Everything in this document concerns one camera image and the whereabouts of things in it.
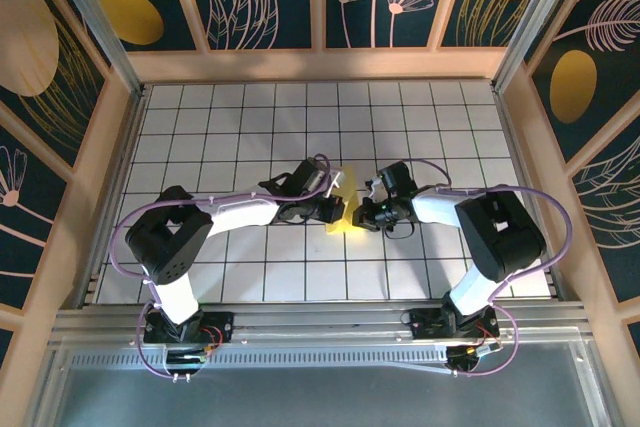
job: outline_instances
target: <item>yellow oval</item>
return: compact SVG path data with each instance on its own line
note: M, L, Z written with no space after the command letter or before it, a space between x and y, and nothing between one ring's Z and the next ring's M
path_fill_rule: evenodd
M56 21L44 0L0 0L0 85L18 95L44 92L58 70Z
M570 50L564 54L551 75L551 111L565 124L585 113L596 91L598 69L589 54Z
M116 35L129 43L149 45L164 34L160 12L148 0L98 0Z

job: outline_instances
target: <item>yellow object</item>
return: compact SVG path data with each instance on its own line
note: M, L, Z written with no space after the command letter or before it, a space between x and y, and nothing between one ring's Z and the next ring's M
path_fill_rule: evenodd
M340 187L333 189L331 193L342 197L342 200L345 203L344 214L342 214L342 218L339 221L327 225L327 234L363 230L360 227L354 226L351 222L353 219L353 213L359 205L356 176L353 173L353 169L348 165L342 166L342 171L344 172L342 183L340 184Z
M153 44L164 34L164 22L148 0L98 0L116 35L132 44Z
M598 70L589 54L570 50L560 57L551 75L553 115L565 124L582 117L593 99L597 78Z
M0 0L0 85L35 96L51 84L60 46L55 18L44 0Z

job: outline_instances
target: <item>yellow sponge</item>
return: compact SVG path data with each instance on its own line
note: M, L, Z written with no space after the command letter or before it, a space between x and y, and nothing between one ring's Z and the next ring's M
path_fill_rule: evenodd
M333 189L331 193L342 197L342 201L345 203L344 213L342 218L333 224L327 224L327 234L336 234L343 232L354 232L363 230L360 227L356 227L351 223L353 219L353 213L358 208L358 192L356 187L356 176L353 173L353 169L348 165L343 165L342 171L344 176L342 182L337 189Z

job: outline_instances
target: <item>white grid floor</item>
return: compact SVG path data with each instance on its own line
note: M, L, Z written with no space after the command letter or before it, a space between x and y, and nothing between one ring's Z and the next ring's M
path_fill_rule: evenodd
M242 190L318 152L352 166L362 189L377 168L402 158L439 163L455 187L517 182L488 82L161 85L151 92L118 221L172 185L202 196ZM424 164L412 169L419 186L443 180ZM393 235L408 232L403 225ZM140 269L123 239L118 258ZM214 236L189 275L201 302L428 299L440 298L469 265L455 228L421 225L390 240L329 235L310 223ZM94 279L88 302L150 296L106 263ZM504 295L549 297L549 283L532 275Z

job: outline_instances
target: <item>white tile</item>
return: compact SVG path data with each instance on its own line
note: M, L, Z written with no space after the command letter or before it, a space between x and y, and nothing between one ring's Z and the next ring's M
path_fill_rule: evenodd
M260 302L264 288L264 263L228 263L225 266L223 302Z
M488 81L461 82L464 100L467 104L493 104L493 93Z
M272 134L240 134L238 160L269 160Z
M371 105L402 105L397 82L369 82Z
M356 189L364 190L364 183L376 176L375 160L345 160L342 165L349 166L353 169L356 180Z
M428 299L429 280L424 260L390 260L387 262L389 275L389 298Z
M127 192L159 193L162 191L164 164L134 164L127 184Z
M431 285L431 297L440 299L444 294L455 287L467 273L465 262L462 259L427 260L429 283Z
M307 264L307 300L344 300L346 286L344 261Z
M307 131L338 131L338 107L307 107Z
M307 260L343 260L344 235L327 234L324 225L307 225Z
M123 265L124 268L142 272L139 265ZM107 266L98 293L98 304L137 304L142 282L120 275L112 266Z
M471 131L440 132L445 158L478 157Z
M409 81L400 82L403 105L433 105L429 82Z
M547 277L542 270L514 280L511 288L515 297L549 297L551 295Z
M245 107L273 107L275 97L276 84L247 84L244 87L243 105Z
M187 192L196 192L198 190L198 177L200 177L199 163L178 162L167 164L162 190L164 191L174 185L180 185Z
M444 224L422 224L420 227L427 259L463 257L460 229Z
M158 194L125 194L124 202L122 203L122 209L118 216L118 223L122 222L124 218L138 207L143 205L152 204L158 199ZM125 224L126 227L131 227L138 220L139 216L132 218Z
M213 89L212 107L242 107L243 84L216 85Z
M307 84L278 84L276 107L304 107L307 105Z
M307 105L338 105L338 86L332 82L307 84Z
M407 130L438 130L433 105L405 105L403 109Z
M371 107L340 107L340 130L370 132Z
M366 82L338 84L340 105L369 105L369 86Z
M286 107L276 109L273 123L274 132L305 132L306 130L306 107Z
M189 280L193 294L200 303L218 303L222 301L222 282L224 264L193 264L189 269Z
M231 192L236 165L233 162L204 162L198 192Z
M170 147L170 135L141 135L135 162L166 162Z
M245 108L242 112L240 132L271 132L273 130L273 109Z
M228 240L228 232L212 235L204 241L195 261L205 263L224 262L227 255Z
M447 171L447 165L444 159L425 159L429 162L433 162L434 164L442 167L445 171ZM436 185L436 184L446 184L447 179L438 169L432 167L430 165L424 164L422 162L412 162L411 163L411 171L413 173L413 180L415 180L418 187L422 187L424 185Z
M324 154L329 159L339 159L340 135L337 132L312 132L307 134L307 156L313 157L316 154Z
M227 262L265 260L267 229L262 225L242 227L229 232Z
M431 93L436 105L464 104L459 82L431 82Z
M485 187L478 159L448 159L447 168L453 187Z
M343 159L373 159L373 135L371 132L340 134Z
M471 128L502 130L498 109L495 105L467 105Z
M204 134L209 123L208 109L181 109L176 121L176 134Z
M436 105L440 130L470 130L467 108L464 105Z
M180 108L195 109L211 107L213 85L185 85L182 91Z
M268 229L268 261L304 260L304 225L276 225Z
M266 273L265 301L304 300L304 262L267 262Z
M388 299L385 261L347 262L347 289L349 300Z
M236 160L238 137L238 134L207 135L203 160Z
M439 159L444 156L439 132L408 132L409 152L413 159Z
M509 157L509 147L501 131L477 131L473 136L476 139L480 157Z
M302 160L306 154L303 133L273 134L273 160Z
M181 85L156 85L151 91L149 109L177 109L181 96Z
M372 107L371 115L373 130L407 130L404 125L404 113L399 105Z
M201 162L205 135L180 135L173 138L169 162Z
M377 159L400 160L409 157L406 132L375 132Z
M142 126L143 134L173 134L177 110L147 110Z
M511 159L481 159L480 162L488 185L518 185Z
M269 162L238 162L233 190L250 189L259 182L269 180Z
M384 259L382 232L358 230L345 234L347 260Z
M207 132L237 134L240 132L242 109L211 109Z
M394 231L389 232L388 236L384 236L387 259L424 259L420 227L415 226L413 234L411 230L411 224L401 223L396 225Z

